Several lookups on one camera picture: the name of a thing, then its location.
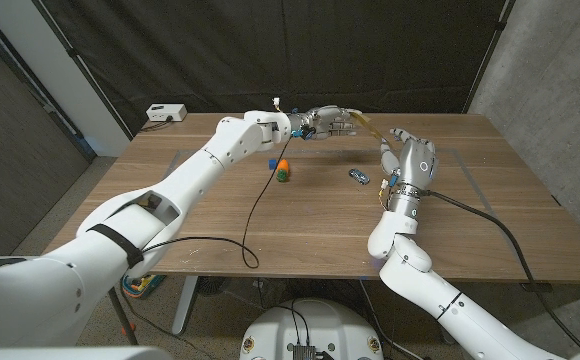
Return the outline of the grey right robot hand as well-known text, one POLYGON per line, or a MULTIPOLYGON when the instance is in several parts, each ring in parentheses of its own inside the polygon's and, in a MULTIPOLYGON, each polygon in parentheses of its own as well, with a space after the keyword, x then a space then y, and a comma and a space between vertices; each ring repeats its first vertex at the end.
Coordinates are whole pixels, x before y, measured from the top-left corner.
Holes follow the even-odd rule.
POLYGON ((386 141, 380 146, 381 167, 387 175, 396 175, 397 183, 405 183, 426 190, 432 182, 439 161, 434 143, 418 138, 406 130, 392 128, 390 134, 403 143, 398 156, 386 141))

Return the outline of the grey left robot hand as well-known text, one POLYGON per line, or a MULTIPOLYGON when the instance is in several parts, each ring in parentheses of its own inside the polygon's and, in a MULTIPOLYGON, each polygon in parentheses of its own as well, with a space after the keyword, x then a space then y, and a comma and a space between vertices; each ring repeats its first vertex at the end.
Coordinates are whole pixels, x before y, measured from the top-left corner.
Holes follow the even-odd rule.
POLYGON ((291 113, 292 135, 303 140, 324 140, 331 136, 355 135, 356 109, 328 105, 312 108, 302 113, 291 113))

